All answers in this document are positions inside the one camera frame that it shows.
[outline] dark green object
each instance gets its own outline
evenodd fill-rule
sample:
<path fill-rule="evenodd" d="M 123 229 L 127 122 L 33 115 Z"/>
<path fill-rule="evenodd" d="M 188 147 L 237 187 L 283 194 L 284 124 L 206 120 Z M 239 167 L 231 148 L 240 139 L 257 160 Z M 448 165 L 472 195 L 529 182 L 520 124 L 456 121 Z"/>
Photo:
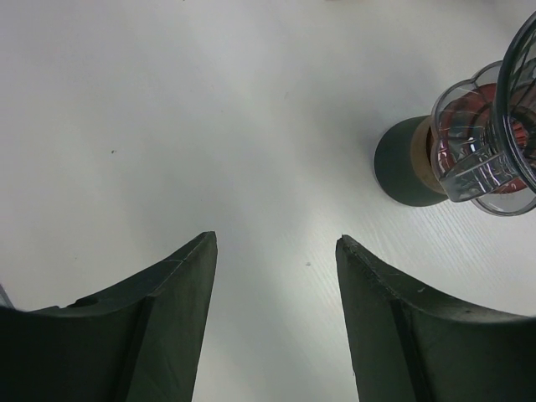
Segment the dark green object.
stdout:
<path fill-rule="evenodd" d="M 447 199 L 446 195 L 423 184 L 411 165 L 411 140 L 426 117 L 414 117 L 391 127 L 374 155 L 374 172 L 379 185 L 392 199 L 412 207 L 434 205 Z"/>
<path fill-rule="evenodd" d="M 190 401 L 216 257 L 204 233 L 66 308 L 0 307 L 0 400 Z"/>
<path fill-rule="evenodd" d="M 337 265 L 361 402 L 536 400 L 536 318 L 437 291 L 348 236 Z"/>

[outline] white wood grain surface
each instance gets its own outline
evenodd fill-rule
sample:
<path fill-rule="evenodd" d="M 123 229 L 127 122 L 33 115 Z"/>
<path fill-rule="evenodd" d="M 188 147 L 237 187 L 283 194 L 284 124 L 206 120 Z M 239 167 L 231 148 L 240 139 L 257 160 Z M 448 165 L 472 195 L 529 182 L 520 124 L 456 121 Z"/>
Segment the white wood grain surface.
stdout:
<path fill-rule="evenodd" d="M 372 172 L 401 119 L 501 59 L 517 0 L 6 1 L 0 281 L 64 306 L 216 230 L 195 400 L 353 401 L 335 242 L 536 313 L 536 213 L 411 209 Z"/>

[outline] transparent container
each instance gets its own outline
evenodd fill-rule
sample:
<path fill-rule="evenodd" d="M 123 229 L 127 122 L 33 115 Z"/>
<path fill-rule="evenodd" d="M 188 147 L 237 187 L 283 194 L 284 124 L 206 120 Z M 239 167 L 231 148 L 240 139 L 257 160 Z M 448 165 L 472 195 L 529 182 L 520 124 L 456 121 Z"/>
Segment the transparent container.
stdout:
<path fill-rule="evenodd" d="M 451 201 L 504 216 L 536 207 L 536 14 L 503 61 L 443 93 L 431 132 L 432 170 Z"/>

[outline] dark green cylindrical base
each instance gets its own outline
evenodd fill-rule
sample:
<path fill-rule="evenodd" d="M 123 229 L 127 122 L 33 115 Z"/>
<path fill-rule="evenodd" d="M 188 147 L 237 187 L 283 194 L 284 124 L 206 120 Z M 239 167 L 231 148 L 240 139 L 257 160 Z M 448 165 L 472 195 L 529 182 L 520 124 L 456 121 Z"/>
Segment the dark green cylindrical base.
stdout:
<path fill-rule="evenodd" d="M 426 186 L 416 176 L 411 163 L 411 141 L 417 126 L 426 117 L 414 117 L 391 127 L 374 155 L 374 171 L 379 185 L 391 198 L 411 207 L 426 207 L 447 199 L 446 195 Z"/>

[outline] white table surface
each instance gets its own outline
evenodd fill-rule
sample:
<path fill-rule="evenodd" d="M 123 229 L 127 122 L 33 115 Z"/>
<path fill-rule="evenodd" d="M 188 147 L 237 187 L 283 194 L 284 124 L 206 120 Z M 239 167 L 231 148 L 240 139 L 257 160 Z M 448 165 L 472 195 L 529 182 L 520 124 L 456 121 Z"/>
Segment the white table surface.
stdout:
<path fill-rule="evenodd" d="M 6 1 L 0 281 L 64 306 L 213 229 L 194 400 L 355 401 L 335 242 L 536 313 L 536 213 L 412 209 L 374 148 L 501 59 L 532 0 Z"/>

